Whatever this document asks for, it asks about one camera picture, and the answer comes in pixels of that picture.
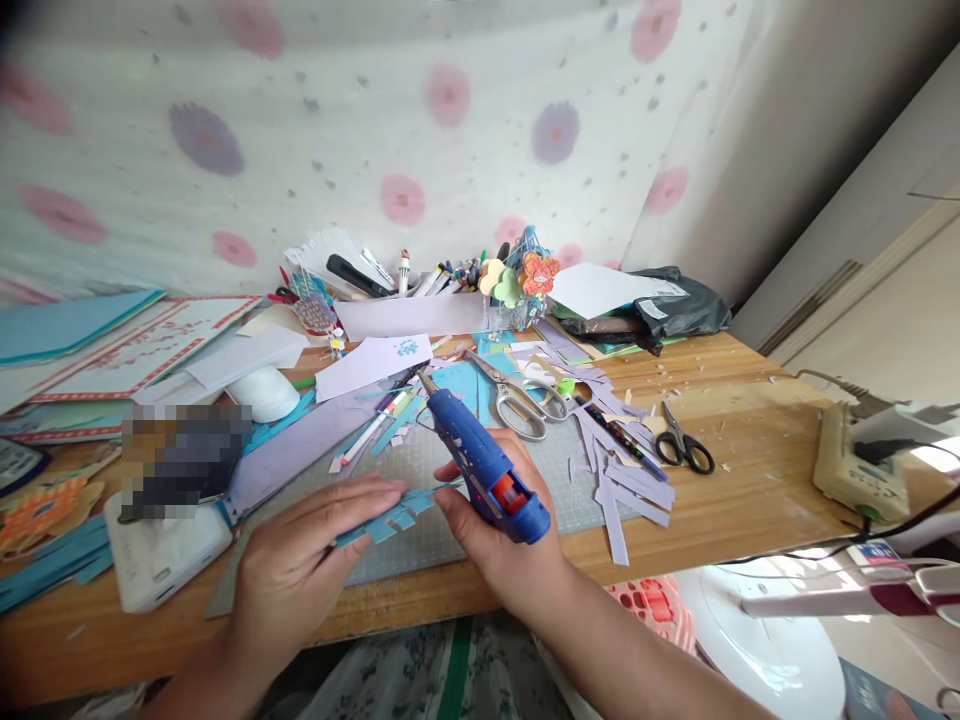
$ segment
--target blue glue gun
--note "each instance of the blue glue gun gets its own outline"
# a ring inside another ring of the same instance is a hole
[[[443,444],[467,481],[470,504],[488,524],[515,543],[533,545],[550,529],[550,513],[513,472],[500,446],[449,390],[418,371],[430,399],[427,409]]]

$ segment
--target fabric backdrop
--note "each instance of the fabric backdrop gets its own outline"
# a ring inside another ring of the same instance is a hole
[[[686,201],[778,4],[57,0],[0,72],[0,294],[263,292],[338,226],[395,268],[527,223],[618,266]]]

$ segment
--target left hand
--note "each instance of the left hand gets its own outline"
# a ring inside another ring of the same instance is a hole
[[[339,548],[334,538],[392,508],[406,489],[376,474],[338,482],[254,530],[237,575],[230,652],[264,672],[283,670],[333,610],[372,542]]]

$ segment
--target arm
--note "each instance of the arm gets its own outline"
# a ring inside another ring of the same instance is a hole
[[[142,720],[249,720],[270,684],[333,610],[370,545],[340,533],[396,505],[406,484],[371,475],[331,485],[257,528],[237,575],[233,614],[160,692]]]
[[[510,431],[492,430],[514,471],[553,514],[546,482]],[[455,464],[436,472],[451,480]],[[556,523],[536,545],[515,545],[455,490],[437,493],[450,529],[504,606],[550,649],[607,720],[772,720],[766,710],[695,658],[657,637],[563,557]]]

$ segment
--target hand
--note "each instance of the hand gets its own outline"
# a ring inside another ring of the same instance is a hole
[[[450,525],[450,531],[476,564],[487,584],[504,606],[521,620],[535,616],[565,592],[570,565],[560,548],[560,534],[553,511],[553,498],[547,483],[533,464],[526,446],[512,430],[494,428],[493,439],[513,462],[513,471],[550,512],[550,530],[534,545],[514,543],[504,533],[487,525],[470,501],[453,488],[437,492],[437,505]],[[450,482],[460,475],[450,461],[438,468],[434,477]]]
[[[334,538],[389,510],[406,491],[378,475],[335,483],[253,531],[240,562],[227,631],[231,650],[279,673],[337,603],[371,539],[345,548]]]

